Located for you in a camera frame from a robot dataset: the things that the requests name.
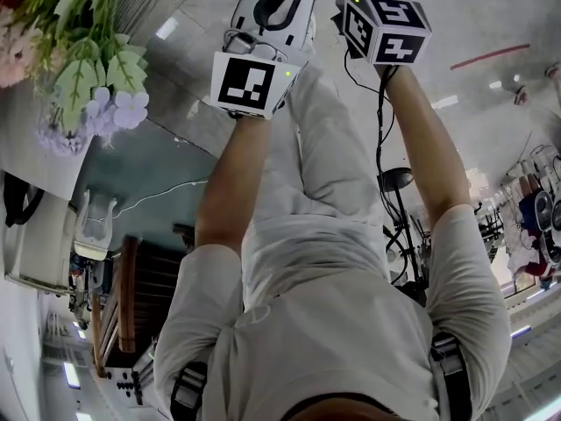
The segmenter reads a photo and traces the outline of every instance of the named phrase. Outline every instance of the red stripe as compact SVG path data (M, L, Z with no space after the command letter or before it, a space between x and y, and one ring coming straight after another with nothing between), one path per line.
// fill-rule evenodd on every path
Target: red stripe
M502 50L497 50L496 52L482 54L481 56L476 56L475 58L471 58L470 60L454 64L450 67L450 70L454 70L463 66L469 66L474 62L486 60L487 58L493 58L494 56L499 56L500 54L515 52L516 50L524 50L525 48L529 48L529 44L523 44L521 46L510 46L509 48L503 48Z

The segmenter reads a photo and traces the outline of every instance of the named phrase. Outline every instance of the flower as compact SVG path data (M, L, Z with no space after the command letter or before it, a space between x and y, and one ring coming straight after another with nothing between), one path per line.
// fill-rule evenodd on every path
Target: flower
M39 144L57 156L76 156L83 151L89 140L83 129L64 135L56 125L40 125L37 128L37 136Z
M13 12L10 8L0 6L0 38L3 38L10 29Z
M97 88L94 99L86 104L83 112L85 120L82 120L86 132L90 135L110 137L119 127L115 125L113 116L117 106L110 101L109 89Z
M12 11L0 8L0 88L6 88L27 77L35 58L32 38L40 30L24 30L21 23L11 25Z
M115 97L115 104L117 105L114 115L115 125L126 129L136 128L148 115L146 110L148 100L149 96L145 92L139 92L132 96L128 92L119 90Z

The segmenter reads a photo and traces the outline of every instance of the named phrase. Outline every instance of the floor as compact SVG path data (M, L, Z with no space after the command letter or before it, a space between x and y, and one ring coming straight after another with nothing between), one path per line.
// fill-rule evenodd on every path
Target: floor
M109 200L117 199L110 251L120 248L126 234L184 251L181 237L172 233L172 227L176 223L195 224L196 206L204 190L200 181L206 181L216 161L211 154L148 120L135 130L118 132L110 145L102 145L99 138L92 141L72 204L79 208L84 191L89 189L92 219L84 232L101 238L104 226L95 220L105 218ZM145 199L184 182L199 183Z
M167 22L167 37L154 36L148 44L150 118L214 155L224 147L232 122L206 104L210 71L237 1L185 0ZM513 91L524 83L540 104L559 111L543 78L545 68L561 60L559 0L416 1L422 4L433 35L413 69L430 101L440 106L437 112L464 160L474 200L485 200L516 162L530 133L523 156L550 143L539 120L512 102ZM334 0L316 0L314 13L317 55L373 154L376 108L369 91L355 86L344 71L345 42L330 21L336 13ZM503 53L463 64L498 51ZM378 87L378 77L364 61L351 61L350 69L360 82ZM382 165L407 163L395 127L384 144ZM415 186L405 189L403 197L411 210L421 205Z

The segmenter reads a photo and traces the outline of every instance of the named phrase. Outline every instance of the pink flower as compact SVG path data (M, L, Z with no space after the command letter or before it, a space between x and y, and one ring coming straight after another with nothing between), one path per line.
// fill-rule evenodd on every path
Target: pink flower
M39 30L24 31L22 24L10 25L12 11L0 9L0 88L22 81L35 58L32 37Z

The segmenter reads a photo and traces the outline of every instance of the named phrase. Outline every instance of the purple flower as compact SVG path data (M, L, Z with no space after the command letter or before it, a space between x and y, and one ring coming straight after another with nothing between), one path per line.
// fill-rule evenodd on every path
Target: purple flower
M76 156L83 151L89 140L83 129L65 135L55 125L40 125L37 135L39 144L57 156Z
M126 129L136 128L148 115L146 105L149 99L145 92L139 92L132 96L128 92L119 90L115 97L115 104L117 105L113 118L115 125Z
M97 88L94 99L86 104L82 113L83 124L90 135L110 137L118 126L113 122L113 115L117 107L110 100L110 92L107 88Z

